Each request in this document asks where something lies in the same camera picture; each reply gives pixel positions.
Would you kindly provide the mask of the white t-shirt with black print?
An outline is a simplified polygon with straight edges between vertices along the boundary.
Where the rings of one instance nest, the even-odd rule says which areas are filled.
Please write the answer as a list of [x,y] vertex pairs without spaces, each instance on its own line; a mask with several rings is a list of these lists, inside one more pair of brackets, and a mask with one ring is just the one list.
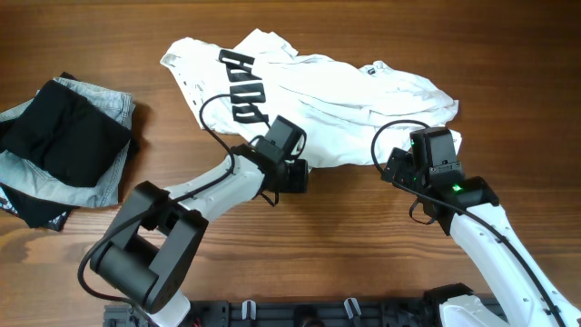
[[250,140],[266,133],[264,117],[282,116],[306,132],[301,156],[312,168],[384,163],[393,148],[410,146],[410,132],[445,125],[459,107],[420,75],[382,61],[357,68],[324,54],[301,55],[260,29],[232,49],[180,39],[160,63],[200,127]]

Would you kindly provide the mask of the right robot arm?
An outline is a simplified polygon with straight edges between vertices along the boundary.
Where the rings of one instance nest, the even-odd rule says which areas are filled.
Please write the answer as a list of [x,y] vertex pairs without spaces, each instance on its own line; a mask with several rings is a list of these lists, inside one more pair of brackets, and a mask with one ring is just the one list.
[[550,282],[514,232],[498,197],[480,177],[467,178],[455,152],[420,162],[394,149],[381,178],[416,196],[426,214],[468,255],[505,316],[475,295],[449,295],[436,306],[443,326],[577,326],[580,311]]

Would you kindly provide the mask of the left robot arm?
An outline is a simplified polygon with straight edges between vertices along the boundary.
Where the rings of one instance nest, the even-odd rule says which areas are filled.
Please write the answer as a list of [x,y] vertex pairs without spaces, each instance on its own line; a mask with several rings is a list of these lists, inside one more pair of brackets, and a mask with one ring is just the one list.
[[305,192],[308,164],[294,145],[259,137],[228,149],[218,166],[187,183],[138,184],[82,259],[78,278],[90,268],[147,322],[181,325],[191,309],[181,286],[208,225],[264,192]]

